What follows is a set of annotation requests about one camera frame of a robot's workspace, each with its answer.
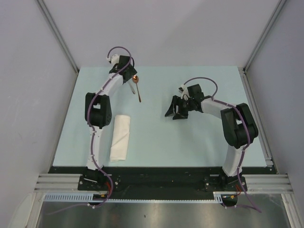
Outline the silver fork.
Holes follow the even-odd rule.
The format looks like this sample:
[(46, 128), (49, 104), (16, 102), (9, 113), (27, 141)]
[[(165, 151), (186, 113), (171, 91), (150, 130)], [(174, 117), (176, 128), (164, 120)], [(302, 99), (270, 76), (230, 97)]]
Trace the silver fork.
[(130, 82), (128, 82), (129, 86), (130, 86), (130, 89), (132, 91), (133, 94), (136, 94), (136, 91), (134, 89), (134, 87), (132, 86), (132, 84)]

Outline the white cloth napkin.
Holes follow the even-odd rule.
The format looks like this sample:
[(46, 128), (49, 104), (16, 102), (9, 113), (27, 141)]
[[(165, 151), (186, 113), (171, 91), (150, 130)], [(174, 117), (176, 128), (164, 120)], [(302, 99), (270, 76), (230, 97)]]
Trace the white cloth napkin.
[(128, 152), (131, 117), (117, 115), (114, 119), (110, 162), (125, 161)]

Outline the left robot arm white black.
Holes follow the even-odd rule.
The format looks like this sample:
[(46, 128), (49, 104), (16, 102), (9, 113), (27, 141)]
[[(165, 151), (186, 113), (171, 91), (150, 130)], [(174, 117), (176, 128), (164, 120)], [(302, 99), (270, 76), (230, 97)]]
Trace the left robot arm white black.
[(83, 177), (95, 190), (101, 189), (108, 183), (108, 178), (102, 174), (102, 165), (98, 163), (99, 149), (103, 129), (112, 119), (110, 97), (127, 83), (137, 71), (134, 68), (134, 59), (131, 56), (115, 54), (108, 58), (112, 65), (106, 82), (96, 93), (85, 95), (85, 120), (90, 127), (90, 152)]

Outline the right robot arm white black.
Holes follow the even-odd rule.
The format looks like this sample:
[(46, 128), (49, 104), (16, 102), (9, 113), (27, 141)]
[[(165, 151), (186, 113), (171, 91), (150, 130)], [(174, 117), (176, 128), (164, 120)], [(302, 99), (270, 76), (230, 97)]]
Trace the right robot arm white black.
[(231, 190), (240, 181), (245, 152), (258, 137), (258, 128), (249, 106), (228, 104), (205, 96), (200, 85), (179, 88), (181, 96), (173, 96), (165, 117), (187, 119), (190, 111), (210, 114), (221, 120), (223, 134), (228, 143), (227, 155), (219, 175), (223, 190)]

